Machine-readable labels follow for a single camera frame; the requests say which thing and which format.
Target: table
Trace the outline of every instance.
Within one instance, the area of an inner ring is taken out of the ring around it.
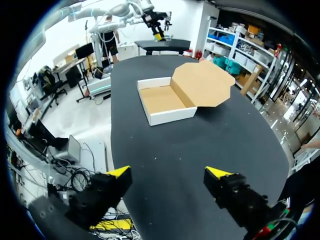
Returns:
[[[140,56],[112,70],[112,157],[115,168],[131,165],[133,179],[124,202],[144,240],[240,240],[246,230],[215,204],[203,184],[205,166],[243,174],[275,204],[289,164],[268,123],[234,86],[218,107],[149,126],[137,80],[171,76],[187,62],[196,60]]]
[[[143,40],[134,42],[138,46],[138,56],[140,48],[146,50],[147,55],[152,55],[152,51],[174,51],[180,55],[190,47],[190,41],[181,39],[171,39],[167,41]]]
[[[77,85],[78,85],[78,87],[79,87],[79,89],[80,89],[80,92],[81,92],[82,97],[76,100],[77,103],[79,103],[80,100],[87,98],[87,96],[85,96],[84,93],[82,92],[81,86],[80,86],[80,84],[79,84],[79,82],[80,82],[81,80],[84,80],[84,83],[85,83],[84,86],[86,86],[86,89],[88,89],[89,79],[88,79],[88,77],[86,76],[86,68],[85,68],[85,65],[84,65],[84,61],[85,61],[85,60],[86,60],[86,58],[81,58],[81,59],[73,62],[72,64],[69,64],[69,66],[66,67],[66,68],[61,72],[62,74],[66,74],[71,68],[73,68],[74,66],[79,65],[80,71],[81,71],[81,74],[82,74],[82,78],[79,79],[79,81],[77,81]]]

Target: blue bin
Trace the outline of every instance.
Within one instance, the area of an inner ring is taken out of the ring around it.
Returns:
[[[234,44],[235,36],[233,36],[233,35],[221,36],[221,37],[219,37],[218,40],[221,41],[221,42],[224,42],[226,44],[232,45],[232,44]]]
[[[208,34],[208,38],[212,38],[212,39],[216,39],[216,40],[219,39],[219,37],[217,37],[217,36],[215,36],[213,34]]]

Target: storage bin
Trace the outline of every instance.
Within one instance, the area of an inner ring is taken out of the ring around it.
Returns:
[[[226,56],[229,54],[230,50],[218,45],[218,44],[215,44],[214,45],[214,48],[213,48],[213,52],[215,54],[219,54],[219,55],[222,55],[222,56]]]
[[[234,58],[238,63],[242,64],[242,65],[246,65],[248,58],[244,55],[242,55],[239,52],[235,53],[235,58]]]
[[[209,51],[213,51],[214,47],[215,47],[215,43],[214,42],[206,42],[204,47],[205,47],[205,49],[207,49]]]
[[[227,66],[225,69],[229,74],[238,75],[241,71],[239,64],[234,64],[233,66]]]
[[[235,40],[235,36],[234,35],[219,37],[219,41],[224,42],[226,44],[230,44],[230,45],[234,44],[234,40]]]
[[[262,53],[258,52],[257,50],[254,50],[253,54],[254,59],[259,60],[260,62],[268,65],[269,64],[269,59],[264,56]]]
[[[253,72],[255,70],[257,64],[254,61],[251,61],[250,59],[248,59],[246,61],[245,66],[250,72]]]
[[[215,35],[213,35],[213,34],[208,34],[208,38],[216,39],[216,40],[219,39],[219,37],[217,37],[217,36],[215,36]]]
[[[226,58],[224,56],[215,56],[213,58],[213,63],[223,70],[226,69],[227,64],[225,63]]]

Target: computer monitor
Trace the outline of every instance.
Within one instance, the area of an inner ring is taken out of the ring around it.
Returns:
[[[95,51],[92,43],[88,43],[75,50],[75,54],[78,59],[84,59],[88,57],[90,54],[93,54],[94,52]]]

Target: desk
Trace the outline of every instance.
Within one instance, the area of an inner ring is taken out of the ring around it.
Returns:
[[[215,204],[203,184],[205,166],[243,174],[275,204],[289,164],[268,123],[236,87],[218,107],[149,126],[137,80],[171,76],[186,62],[196,60],[141,56],[112,70],[112,157],[115,168],[131,165],[133,180],[124,202],[144,240],[240,240],[246,230]]]
[[[57,68],[56,70],[54,70],[52,73],[53,73],[53,74],[56,74],[56,76],[58,77],[58,80],[61,81],[61,79],[60,79],[60,74],[62,73],[62,71],[65,73],[64,70],[65,70],[66,68],[68,68],[70,65],[74,66],[74,63],[75,63],[76,61],[78,61],[78,59],[77,59],[77,58],[74,58],[73,60],[67,62],[66,64],[58,67],[58,68]]]
[[[152,51],[174,51],[182,55],[190,47],[190,41],[180,39],[168,41],[144,40],[135,41],[134,43],[138,46],[138,56],[140,56],[140,48],[146,50],[147,55],[152,55]]]
[[[86,58],[81,58],[81,59],[73,62],[72,64],[70,64],[68,67],[66,67],[66,68],[61,72],[62,74],[66,74],[71,68],[73,68],[74,66],[79,65],[80,71],[81,71],[81,74],[82,74],[82,78],[81,78],[79,81],[77,81],[77,85],[78,85],[78,87],[79,87],[79,89],[80,89],[80,92],[81,92],[82,97],[76,100],[77,103],[79,103],[80,100],[87,98],[87,96],[85,96],[84,93],[82,92],[81,86],[80,86],[80,84],[79,84],[79,82],[80,82],[81,80],[84,80],[85,86],[86,86],[86,88],[88,89],[88,81],[89,81],[89,79],[88,79],[88,77],[86,76],[86,68],[85,68],[85,65],[84,65],[84,61],[85,61],[85,60],[86,60]]]

